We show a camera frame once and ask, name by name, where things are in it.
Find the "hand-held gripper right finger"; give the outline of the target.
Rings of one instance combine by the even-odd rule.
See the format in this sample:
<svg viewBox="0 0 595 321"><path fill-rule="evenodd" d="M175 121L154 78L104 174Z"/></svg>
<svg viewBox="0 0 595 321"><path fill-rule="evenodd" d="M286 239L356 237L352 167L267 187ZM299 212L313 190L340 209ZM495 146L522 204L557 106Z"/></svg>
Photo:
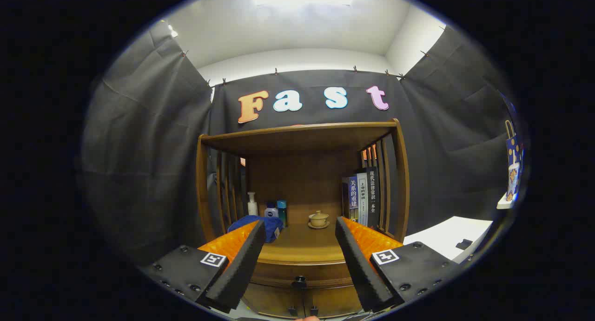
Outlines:
<svg viewBox="0 0 595 321"><path fill-rule="evenodd" d="M380 312L428 295L451 281L461 268L425 243L397 242L344 217L336 221L335 236L366 312Z"/></svg>

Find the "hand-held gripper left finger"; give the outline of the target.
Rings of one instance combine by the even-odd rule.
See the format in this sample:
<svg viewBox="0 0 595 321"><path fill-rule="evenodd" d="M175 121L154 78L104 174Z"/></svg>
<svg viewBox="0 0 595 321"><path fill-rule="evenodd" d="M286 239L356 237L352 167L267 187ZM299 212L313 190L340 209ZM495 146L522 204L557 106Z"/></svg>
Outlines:
<svg viewBox="0 0 595 321"><path fill-rule="evenodd" d="M265 240L265 222L257 219L200 248L181 245L139 269L183 299L228 313L244 296Z"/></svg>

